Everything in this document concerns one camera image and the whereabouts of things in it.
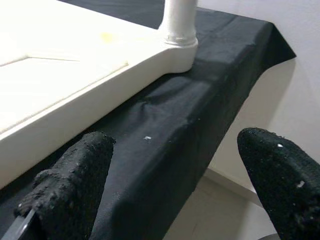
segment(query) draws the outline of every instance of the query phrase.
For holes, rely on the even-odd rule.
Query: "tile floor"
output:
[[[263,208],[203,177],[163,240],[258,240],[275,232]]]

